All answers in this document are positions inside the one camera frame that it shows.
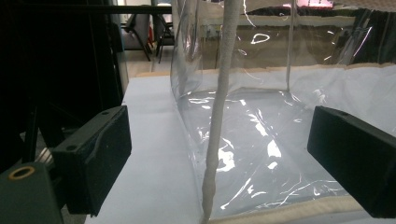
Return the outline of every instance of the beige fabric trim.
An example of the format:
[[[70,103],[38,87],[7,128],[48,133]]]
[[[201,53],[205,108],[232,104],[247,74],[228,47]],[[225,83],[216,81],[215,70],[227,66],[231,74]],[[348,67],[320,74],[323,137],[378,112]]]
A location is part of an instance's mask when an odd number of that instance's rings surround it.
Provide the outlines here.
[[[267,211],[212,219],[209,224],[272,224],[314,217],[329,213],[360,211],[362,207],[351,196],[333,196],[295,203]]]
[[[170,75],[170,71],[161,71],[161,72],[146,72],[139,73],[136,77],[166,77]]]
[[[315,64],[315,65],[307,65],[307,66],[292,66],[291,71],[300,71],[300,70],[314,70],[314,69],[331,69],[331,68],[343,68],[345,70],[355,69],[355,68],[385,68],[394,66],[394,63],[354,63],[351,65],[344,64]],[[233,68],[230,70],[230,73],[269,73],[274,71],[285,71],[286,67],[266,67],[266,68]],[[217,75],[219,73],[219,69],[206,69],[202,70],[203,75]]]
[[[395,0],[335,0],[334,2],[378,11],[396,12]]]

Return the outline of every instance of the white cord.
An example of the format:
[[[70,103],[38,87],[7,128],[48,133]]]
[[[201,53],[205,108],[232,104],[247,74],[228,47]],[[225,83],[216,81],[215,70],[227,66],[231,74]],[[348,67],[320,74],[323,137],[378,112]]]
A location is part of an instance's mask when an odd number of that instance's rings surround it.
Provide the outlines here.
[[[219,166],[219,140],[223,117],[223,107],[228,92],[229,72],[233,56],[233,45],[235,43],[236,27],[239,20],[239,8],[242,0],[225,0],[222,41],[220,46],[219,79],[213,104],[212,118],[210,123],[209,145],[206,152],[206,170],[204,183],[202,185],[204,214],[201,224],[209,221],[212,213],[213,198],[216,193],[216,171]]]

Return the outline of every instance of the transparent plastic enclosure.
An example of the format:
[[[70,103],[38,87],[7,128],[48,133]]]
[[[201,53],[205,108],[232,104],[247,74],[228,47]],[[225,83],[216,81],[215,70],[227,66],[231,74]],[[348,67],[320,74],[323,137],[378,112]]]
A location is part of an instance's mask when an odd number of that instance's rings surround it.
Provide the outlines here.
[[[223,3],[178,2],[171,83],[200,191]],[[347,195],[307,152],[314,108],[343,110],[396,136],[395,24],[393,12],[337,1],[243,1],[213,218]]]

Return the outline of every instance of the white table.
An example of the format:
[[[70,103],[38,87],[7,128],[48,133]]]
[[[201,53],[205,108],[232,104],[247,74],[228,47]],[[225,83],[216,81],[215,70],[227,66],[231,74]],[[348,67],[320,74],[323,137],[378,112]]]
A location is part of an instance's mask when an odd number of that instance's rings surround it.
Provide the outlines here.
[[[169,77],[131,79],[123,103],[129,110],[132,154],[99,216],[87,217],[86,223],[198,223],[201,208],[197,187]],[[395,220],[372,219],[360,211],[292,223],[395,223]]]

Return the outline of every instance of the white surface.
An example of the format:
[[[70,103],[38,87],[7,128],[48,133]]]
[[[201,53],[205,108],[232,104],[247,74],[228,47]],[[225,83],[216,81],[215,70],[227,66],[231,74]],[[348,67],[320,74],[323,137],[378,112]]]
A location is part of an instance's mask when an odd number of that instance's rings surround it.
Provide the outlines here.
[[[128,105],[132,154],[98,217],[86,223],[198,223],[201,214],[189,144],[170,91],[169,77],[130,80]],[[354,212],[311,217],[300,223],[394,223]]]
[[[257,71],[230,74],[214,218],[347,194],[307,152],[316,105],[346,111],[396,134],[396,120],[389,114],[396,109],[394,65],[293,67],[290,92],[276,90],[287,87],[284,70]],[[189,136],[196,143],[191,157],[198,182],[202,183],[217,76],[202,74],[192,80],[199,82],[186,82],[187,94],[178,99],[178,105]]]
[[[150,0],[126,0],[126,6],[151,6]]]

